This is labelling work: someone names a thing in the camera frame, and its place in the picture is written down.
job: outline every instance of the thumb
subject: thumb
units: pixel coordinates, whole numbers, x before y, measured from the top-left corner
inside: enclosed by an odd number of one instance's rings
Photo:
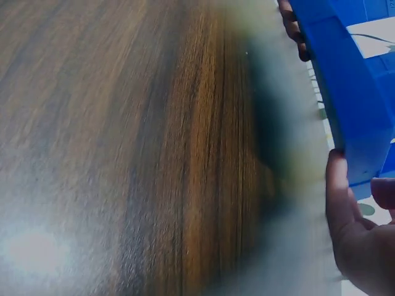
[[[395,178],[373,178],[370,188],[373,198],[381,208],[395,209]]]

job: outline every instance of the blue plastic object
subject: blue plastic object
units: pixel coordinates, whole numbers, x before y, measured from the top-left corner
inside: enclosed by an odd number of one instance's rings
[[[291,0],[306,37],[335,146],[357,199],[370,180],[395,177],[395,52],[364,59],[349,25],[395,16],[395,0]]]

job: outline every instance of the brown wooden surface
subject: brown wooden surface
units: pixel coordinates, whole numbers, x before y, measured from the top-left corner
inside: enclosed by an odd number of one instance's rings
[[[2,257],[1,295],[191,295],[237,267],[258,164],[246,55],[210,3],[0,0],[0,243],[69,247],[56,276]]]

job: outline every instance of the white surface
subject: white surface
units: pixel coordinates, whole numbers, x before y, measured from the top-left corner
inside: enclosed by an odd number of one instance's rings
[[[365,59],[395,51],[395,17],[347,27]]]

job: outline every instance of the fingertip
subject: fingertip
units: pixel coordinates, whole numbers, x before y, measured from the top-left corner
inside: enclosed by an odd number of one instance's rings
[[[347,180],[347,160],[344,154],[334,149],[329,153],[326,165],[326,186],[329,190],[336,188],[348,188]]]
[[[395,179],[373,178],[370,189],[375,202],[386,210],[395,209]]]

